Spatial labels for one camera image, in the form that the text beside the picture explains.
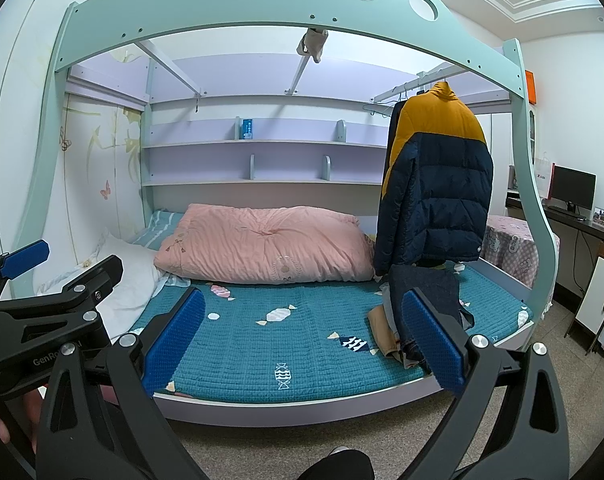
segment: puffer jacket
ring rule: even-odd
[[[376,274],[422,258],[477,260],[493,163],[475,115],[448,83],[440,82],[403,105],[389,139],[393,143],[373,258]]]

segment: teal mattress cover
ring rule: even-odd
[[[453,272],[453,264],[447,271]],[[532,318],[523,303],[469,266],[456,275],[460,299],[475,317],[469,335],[482,333],[497,342],[518,330],[520,312]],[[221,402],[300,402],[365,394],[424,376],[421,368],[405,370],[376,352],[367,319],[382,303],[375,282],[193,285],[207,309],[173,374],[177,394]],[[168,312],[184,292],[165,286],[132,330]],[[343,346],[340,337],[356,338],[353,348],[359,350]]]

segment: computer monitor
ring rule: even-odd
[[[595,175],[583,171],[555,166],[550,181],[550,196],[573,206],[593,208],[595,195]]]

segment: floor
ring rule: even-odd
[[[604,436],[604,359],[585,355],[577,330],[563,335],[573,315],[554,304],[533,336],[548,347],[568,418],[571,474]],[[462,465],[479,458],[499,411],[504,388],[496,388]],[[336,446],[370,456],[377,480],[396,480],[431,436],[451,396],[426,399],[356,419],[298,428],[216,428],[182,422],[171,425],[211,480],[295,480]]]

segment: pink comforter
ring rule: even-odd
[[[155,265],[226,283],[363,282],[373,278],[372,257],[373,242],[351,215],[191,204]]]

